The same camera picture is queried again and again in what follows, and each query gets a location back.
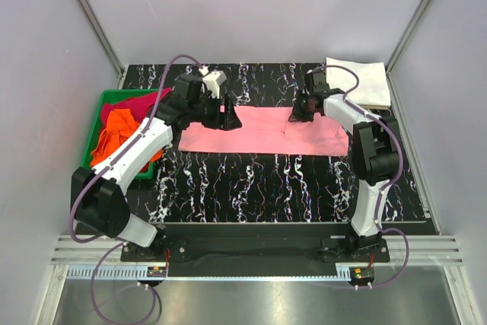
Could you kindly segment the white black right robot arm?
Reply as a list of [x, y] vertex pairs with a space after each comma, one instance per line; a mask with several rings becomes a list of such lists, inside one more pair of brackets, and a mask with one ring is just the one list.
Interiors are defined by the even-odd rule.
[[[326, 70], [348, 72], [355, 85], [348, 91], [331, 88]], [[355, 213], [345, 251], [354, 261], [370, 256], [383, 233], [381, 217], [389, 188], [403, 172], [399, 125], [395, 117], [381, 117], [367, 111], [349, 98], [358, 88], [359, 78], [344, 66], [323, 66], [307, 72], [305, 88], [298, 91], [288, 121], [307, 123], [318, 113], [338, 122], [352, 137], [352, 169], [359, 179]]]

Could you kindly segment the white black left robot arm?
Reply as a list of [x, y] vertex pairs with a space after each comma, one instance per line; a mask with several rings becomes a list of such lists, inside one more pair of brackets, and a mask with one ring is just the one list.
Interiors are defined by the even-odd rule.
[[157, 152], [178, 143], [191, 123], [222, 131], [241, 128], [231, 97], [220, 92], [226, 79], [223, 71], [179, 75], [167, 94], [158, 93], [151, 112], [126, 142], [95, 167], [73, 173], [70, 222], [88, 226], [97, 236], [134, 243], [146, 260], [158, 260], [164, 242], [154, 225], [130, 212], [127, 189]]

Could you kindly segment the pink t shirt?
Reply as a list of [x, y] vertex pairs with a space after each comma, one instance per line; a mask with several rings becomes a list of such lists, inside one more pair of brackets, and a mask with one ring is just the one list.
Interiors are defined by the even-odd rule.
[[180, 151], [200, 153], [277, 154], [345, 157], [349, 137], [342, 126], [326, 116], [312, 122], [290, 122], [290, 107], [236, 108], [239, 129], [222, 131], [192, 123], [184, 130]]

